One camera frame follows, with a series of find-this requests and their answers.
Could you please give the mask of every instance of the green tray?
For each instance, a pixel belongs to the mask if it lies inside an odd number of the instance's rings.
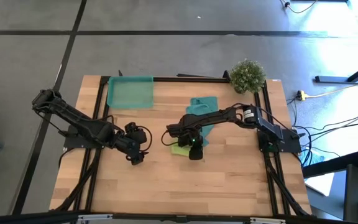
[[[115,109],[153,107],[153,77],[110,77],[107,104]]]

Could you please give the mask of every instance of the potted plant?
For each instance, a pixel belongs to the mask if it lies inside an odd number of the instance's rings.
[[[265,83],[264,68],[256,61],[243,60],[229,71],[230,84],[237,93],[259,92]]]

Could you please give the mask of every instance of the wooden tabletop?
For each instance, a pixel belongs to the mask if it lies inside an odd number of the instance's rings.
[[[100,76],[84,76],[76,108],[92,116]],[[273,115],[290,127],[287,104],[280,80],[267,80]],[[107,85],[102,102],[105,101]],[[166,125],[179,122],[193,97],[216,96],[220,109],[234,103],[255,104],[254,95],[237,94],[228,83],[154,82],[154,106],[142,110],[109,110],[120,127],[133,121],[153,134],[150,154],[132,166],[116,149],[103,149],[91,210],[109,213],[182,215],[272,215],[267,177],[255,129],[232,123],[214,126],[206,137],[204,158],[191,161],[171,154],[160,142]],[[264,106],[263,94],[260,93]],[[99,118],[102,116],[101,105]],[[165,142],[173,142],[169,135]],[[78,182],[84,149],[69,152],[62,160],[50,208],[56,208]],[[311,212],[299,161],[281,153],[285,183],[296,201]],[[279,212],[283,213],[276,186]],[[85,187],[81,208],[85,206]]]

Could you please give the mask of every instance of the teal towel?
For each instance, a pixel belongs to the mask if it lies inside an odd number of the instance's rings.
[[[186,108],[186,113],[195,115],[202,115],[215,111],[218,111],[218,99],[215,96],[192,98],[190,100],[190,106]],[[213,127],[213,125],[208,125],[202,128],[201,135],[204,139],[203,146],[209,144],[205,137],[211,132]]]

